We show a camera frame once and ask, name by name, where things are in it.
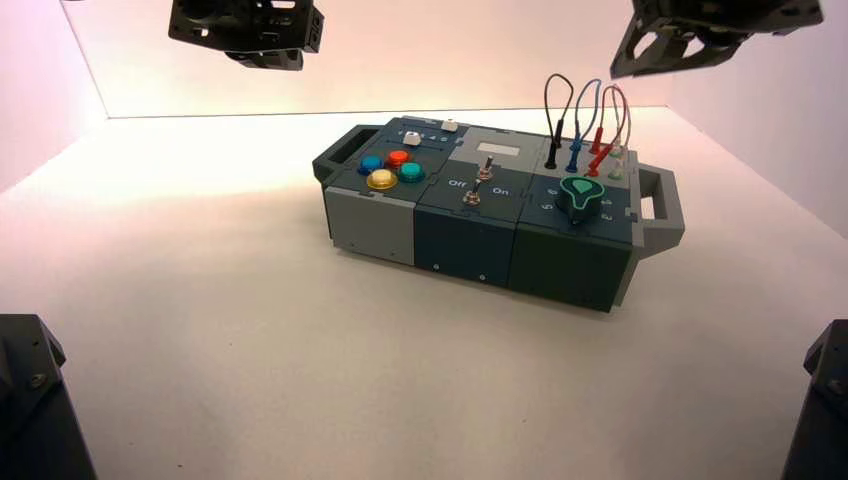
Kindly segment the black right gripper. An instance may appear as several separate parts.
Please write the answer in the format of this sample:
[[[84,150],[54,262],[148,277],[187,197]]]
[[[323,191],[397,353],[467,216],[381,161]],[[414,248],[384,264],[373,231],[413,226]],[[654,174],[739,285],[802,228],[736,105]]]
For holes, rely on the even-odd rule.
[[[712,67],[752,35],[786,36],[819,25],[818,1],[635,1],[610,77],[640,77]]]

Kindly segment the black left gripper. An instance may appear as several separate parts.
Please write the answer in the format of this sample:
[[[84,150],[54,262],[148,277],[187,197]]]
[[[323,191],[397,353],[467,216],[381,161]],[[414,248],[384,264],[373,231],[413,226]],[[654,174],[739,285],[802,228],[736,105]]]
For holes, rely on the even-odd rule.
[[[302,51],[320,50],[323,24],[312,1],[178,0],[168,36],[225,52],[246,68],[301,71]]]

